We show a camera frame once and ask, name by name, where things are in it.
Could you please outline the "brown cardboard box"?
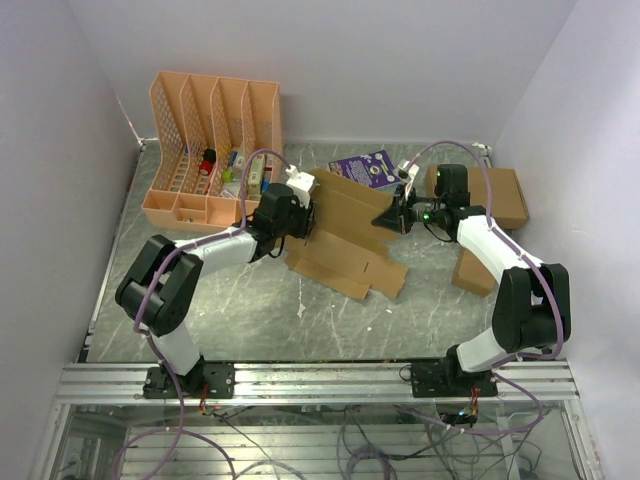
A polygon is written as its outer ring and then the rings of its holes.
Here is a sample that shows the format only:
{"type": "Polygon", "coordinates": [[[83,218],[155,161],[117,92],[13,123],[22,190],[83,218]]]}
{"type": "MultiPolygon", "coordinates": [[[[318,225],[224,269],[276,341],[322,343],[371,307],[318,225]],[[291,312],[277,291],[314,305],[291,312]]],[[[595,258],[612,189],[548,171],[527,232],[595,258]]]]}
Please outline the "brown cardboard box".
{"type": "Polygon", "coordinates": [[[389,256],[388,244],[398,235],[372,224],[391,205],[392,196],[326,169],[315,168],[311,174],[317,181],[311,196],[315,225],[308,238],[285,240],[285,264],[356,300],[371,290],[396,299],[408,273],[389,256]]]}

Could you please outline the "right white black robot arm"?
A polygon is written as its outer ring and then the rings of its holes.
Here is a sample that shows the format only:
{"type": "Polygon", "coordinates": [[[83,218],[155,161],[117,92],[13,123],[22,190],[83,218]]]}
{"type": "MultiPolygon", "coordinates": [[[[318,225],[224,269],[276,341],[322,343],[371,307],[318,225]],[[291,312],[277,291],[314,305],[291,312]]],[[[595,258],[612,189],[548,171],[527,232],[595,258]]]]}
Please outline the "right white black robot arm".
{"type": "Polygon", "coordinates": [[[498,293],[487,330],[441,358],[411,363],[412,388],[416,396],[459,396],[474,387],[492,396],[493,368],[516,358],[553,359],[569,340],[569,273],[561,264],[530,255],[484,206],[472,204],[465,166],[439,166],[433,197],[417,194],[413,181],[418,171],[409,161],[401,164],[402,182],[373,225],[400,234],[416,223],[439,227],[449,241],[476,256],[497,282],[498,293]]]}

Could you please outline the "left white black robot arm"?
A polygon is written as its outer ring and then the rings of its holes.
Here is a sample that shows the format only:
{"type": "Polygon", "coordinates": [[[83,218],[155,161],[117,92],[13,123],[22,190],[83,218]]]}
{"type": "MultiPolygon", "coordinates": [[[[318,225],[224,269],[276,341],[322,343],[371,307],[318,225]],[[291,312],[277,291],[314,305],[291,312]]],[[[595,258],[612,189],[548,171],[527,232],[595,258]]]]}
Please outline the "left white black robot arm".
{"type": "Polygon", "coordinates": [[[168,384],[182,397],[203,387],[202,355],[185,323],[199,280],[228,267],[275,258],[288,237],[306,239],[314,224],[313,182],[273,183],[252,214],[208,237],[174,242],[151,237],[121,280],[116,303],[171,367],[168,384]]]}

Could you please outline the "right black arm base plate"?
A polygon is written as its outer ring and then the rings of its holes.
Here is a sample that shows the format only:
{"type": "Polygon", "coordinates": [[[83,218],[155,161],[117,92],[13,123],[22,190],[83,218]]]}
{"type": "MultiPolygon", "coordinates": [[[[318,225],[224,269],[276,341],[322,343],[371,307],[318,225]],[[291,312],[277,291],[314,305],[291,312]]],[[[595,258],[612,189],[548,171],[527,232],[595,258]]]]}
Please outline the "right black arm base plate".
{"type": "Polygon", "coordinates": [[[445,359],[413,361],[409,364],[409,383],[414,398],[496,397],[497,386],[490,371],[467,373],[445,359]]]}

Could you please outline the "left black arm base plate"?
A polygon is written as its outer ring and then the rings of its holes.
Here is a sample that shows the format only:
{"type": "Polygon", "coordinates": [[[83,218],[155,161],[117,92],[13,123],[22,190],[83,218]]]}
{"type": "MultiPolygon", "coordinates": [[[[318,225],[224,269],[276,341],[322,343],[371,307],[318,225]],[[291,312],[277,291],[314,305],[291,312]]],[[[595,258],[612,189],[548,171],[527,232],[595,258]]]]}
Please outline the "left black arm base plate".
{"type": "MultiPolygon", "coordinates": [[[[231,399],[236,370],[232,363],[199,361],[187,375],[177,375],[184,398],[231,399]]],[[[142,387],[145,399],[177,399],[178,391],[165,366],[147,371],[142,387]]]]}

